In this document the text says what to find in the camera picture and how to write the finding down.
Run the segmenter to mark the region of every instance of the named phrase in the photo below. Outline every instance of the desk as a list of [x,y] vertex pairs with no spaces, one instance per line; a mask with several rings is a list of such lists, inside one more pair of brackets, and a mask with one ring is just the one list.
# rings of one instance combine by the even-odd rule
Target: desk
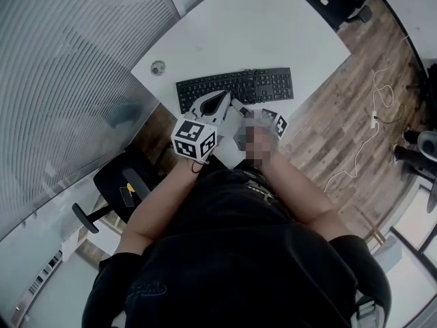
[[[178,118],[177,81],[245,68],[290,67],[293,100],[249,106],[289,118],[349,54],[305,0],[205,0],[171,28],[132,73]],[[166,64],[160,77],[150,72],[156,60]],[[240,123],[230,109],[221,132],[225,138],[214,150],[228,167],[244,158],[232,139]]]

